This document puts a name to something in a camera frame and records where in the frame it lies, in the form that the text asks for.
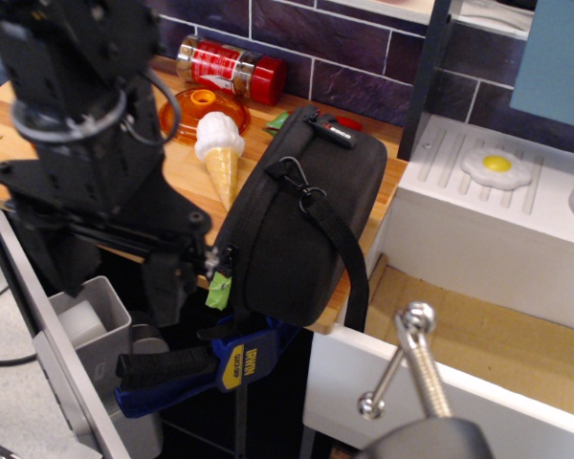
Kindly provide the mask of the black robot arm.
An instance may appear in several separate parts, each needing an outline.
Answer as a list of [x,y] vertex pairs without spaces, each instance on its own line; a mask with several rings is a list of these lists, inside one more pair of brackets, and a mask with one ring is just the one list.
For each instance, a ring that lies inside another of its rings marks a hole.
[[209,270],[211,220],[164,174],[164,84],[149,66],[159,48],[142,1],[0,1],[12,124],[36,154],[0,163],[22,246],[68,295],[101,248],[140,256],[149,313],[169,326]]

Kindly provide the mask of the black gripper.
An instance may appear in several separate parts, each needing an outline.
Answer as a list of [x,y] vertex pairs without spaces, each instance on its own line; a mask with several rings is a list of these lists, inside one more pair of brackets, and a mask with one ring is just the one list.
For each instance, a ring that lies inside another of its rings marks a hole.
[[165,138],[124,128],[31,137],[36,158],[0,163],[27,255],[75,297],[101,263],[99,246],[138,255],[150,315],[175,325],[197,273],[211,265],[210,217],[166,180]]

